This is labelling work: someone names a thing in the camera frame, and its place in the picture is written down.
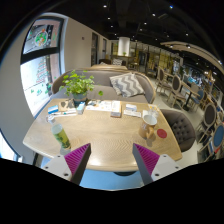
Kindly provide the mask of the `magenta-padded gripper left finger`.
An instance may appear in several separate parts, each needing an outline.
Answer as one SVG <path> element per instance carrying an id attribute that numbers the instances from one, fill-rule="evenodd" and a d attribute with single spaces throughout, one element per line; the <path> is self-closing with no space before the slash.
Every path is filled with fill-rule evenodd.
<path id="1" fill-rule="evenodd" d="M 66 155 L 57 155 L 43 170 L 79 185 L 91 155 L 91 144 L 85 144 Z"/>

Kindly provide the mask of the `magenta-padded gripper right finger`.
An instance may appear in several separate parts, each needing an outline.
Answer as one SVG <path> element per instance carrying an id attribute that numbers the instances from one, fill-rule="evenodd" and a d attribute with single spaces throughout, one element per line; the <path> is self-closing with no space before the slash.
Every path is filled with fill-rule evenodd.
<path id="1" fill-rule="evenodd" d="M 181 167 L 167 154 L 158 155 L 136 143 L 133 144 L 132 153 L 145 185 L 181 169 Z"/>

